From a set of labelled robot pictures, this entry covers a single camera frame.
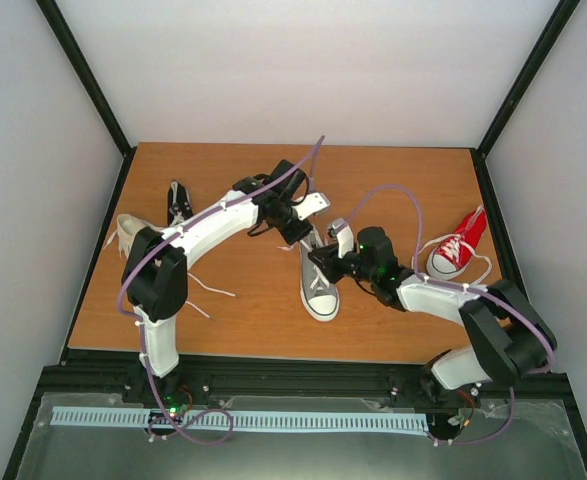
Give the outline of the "white lace of grey sneaker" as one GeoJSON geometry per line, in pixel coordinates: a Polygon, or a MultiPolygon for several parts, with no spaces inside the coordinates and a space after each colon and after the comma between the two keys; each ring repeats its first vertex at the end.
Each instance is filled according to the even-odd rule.
{"type": "Polygon", "coordinates": [[[331,295],[337,297],[336,288],[325,279],[309,260],[308,254],[316,249],[324,246],[324,242],[316,227],[313,227],[311,232],[297,243],[301,255],[301,290],[302,298],[304,300],[311,300],[323,295],[331,295]]]}

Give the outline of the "grey low-top sneaker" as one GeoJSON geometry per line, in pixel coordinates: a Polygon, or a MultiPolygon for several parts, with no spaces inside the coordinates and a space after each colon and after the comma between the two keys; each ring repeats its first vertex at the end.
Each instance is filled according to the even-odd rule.
{"type": "Polygon", "coordinates": [[[299,241],[301,260],[300,296],[307,313],[316,321],[332,321],[339,311],[340,299],[335,285],[331,284],[309,254],[324,246],[316,228],[299,241]]]}

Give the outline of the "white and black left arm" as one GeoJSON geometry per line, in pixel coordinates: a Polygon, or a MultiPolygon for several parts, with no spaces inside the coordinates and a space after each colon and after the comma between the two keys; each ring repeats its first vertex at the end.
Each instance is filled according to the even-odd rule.
{"type": "Polygon", "coordinates": [[[181,378],[172,370],[179,363],[176,316],[188,296],[187,273],[210,250],[239,233],[266,222],[292,245],[312,229],[309,217],[326,211],[329,200],[320,192],[301,200],[275,180],[262,184],[247,177],[220,200],[191,219],[159,232],[150,228],[134,237],[122,277],[117,305],[128,300],[141,328],[140,362],[150,373],[145,388],[159,402],[174,400],[181,378]]]}

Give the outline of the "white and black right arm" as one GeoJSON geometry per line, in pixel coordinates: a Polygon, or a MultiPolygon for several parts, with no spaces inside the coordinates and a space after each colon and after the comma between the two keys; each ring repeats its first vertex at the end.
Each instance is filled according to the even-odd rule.
{"type": "Polygon", "coordinates": [[[433,279],[398,262],[380,227],[357,235],[336,232],[335,242],[314,248],[310,260],[335,284],[344,277],[365,282],[384,306],[425,313],[466,331],[468,347],[431,360],[426,376],[445,390],[493,382],[512,387],[523,376],[550,367],[557,341],[519,288],[508,280],[468,285],[433,279]]]}

